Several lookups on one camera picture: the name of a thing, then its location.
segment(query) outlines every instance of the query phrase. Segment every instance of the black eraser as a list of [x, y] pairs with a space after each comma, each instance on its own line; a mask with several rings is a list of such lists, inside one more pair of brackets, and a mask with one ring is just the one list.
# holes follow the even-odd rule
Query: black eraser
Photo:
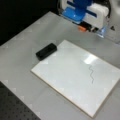
[[54, 53], [55, 51], [57, 51], [57, 47], [56, 47], [56, 45], [51, 43], [48, 46], [46, 46], [45, 48], [43, 48], [42, 50], [40, 50], [39, 52], [37, 52], [36, 56], [41, 61], [41, 60], [44, 60], [49, 55], [51, 55], [52, 53]]

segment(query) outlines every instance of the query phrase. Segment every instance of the white table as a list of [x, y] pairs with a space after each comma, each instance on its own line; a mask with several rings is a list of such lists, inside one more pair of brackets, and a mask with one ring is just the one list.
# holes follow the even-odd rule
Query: white table
[[[39, 62], [35, 53], [63, 39], [120, 68], [120, 46], [95, 34], [81, 33], [76, 25], [48, 13], [0, 47], [0, 80], [42, 120], [91, 120], [30, 72]], [[119, 120], [119, 114], [120, 83], [93, 120]]]

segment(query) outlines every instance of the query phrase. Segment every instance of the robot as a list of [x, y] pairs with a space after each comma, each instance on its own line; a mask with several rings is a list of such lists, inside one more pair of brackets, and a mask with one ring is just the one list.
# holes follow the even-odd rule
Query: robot
[[60, 0], [59, 14], [83, 32], [119, 42], [120, 0]]

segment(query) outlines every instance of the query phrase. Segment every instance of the gray surface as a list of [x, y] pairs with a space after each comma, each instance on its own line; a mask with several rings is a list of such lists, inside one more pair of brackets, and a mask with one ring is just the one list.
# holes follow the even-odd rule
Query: gray surface
[[[0, 47], [0, 80], [43, 120], [91, 120], [30, 70], [39, 62], [35, 53], [63, 39], [90, 51], [120, 68], [120, 46], [48, 13], [22, 33]], [[120, 119], [120, 83], [93, 120]]]

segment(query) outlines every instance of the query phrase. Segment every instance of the background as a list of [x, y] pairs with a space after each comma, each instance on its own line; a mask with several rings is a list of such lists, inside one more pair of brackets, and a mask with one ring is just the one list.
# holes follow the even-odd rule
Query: background
[[57, 13], [57, 0], [0, 0], [0, 45], [49, 11]]

